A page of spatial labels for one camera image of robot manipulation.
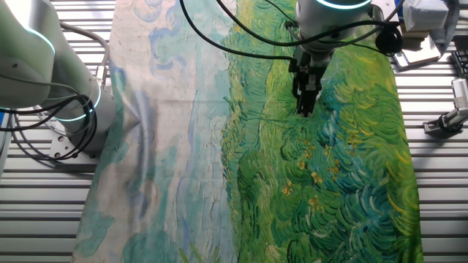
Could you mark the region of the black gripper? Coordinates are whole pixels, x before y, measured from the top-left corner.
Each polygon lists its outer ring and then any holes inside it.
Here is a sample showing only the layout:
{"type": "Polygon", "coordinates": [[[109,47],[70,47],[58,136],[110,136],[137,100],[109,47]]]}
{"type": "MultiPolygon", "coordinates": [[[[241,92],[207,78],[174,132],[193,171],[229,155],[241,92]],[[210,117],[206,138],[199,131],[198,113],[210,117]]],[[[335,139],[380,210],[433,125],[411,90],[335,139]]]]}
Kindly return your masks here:
{"type": "Polygon", "coordinates": [[[302,117],[312,114],[314,106],[322,91],[321,79],[329,65],[329,53],[296,50],[290,65],[290,72],[294,74],[292,93],[296,98],[296,111],[302,117]],[[308,113],[304,107],[305,92],[309,92],[308,113]]]}

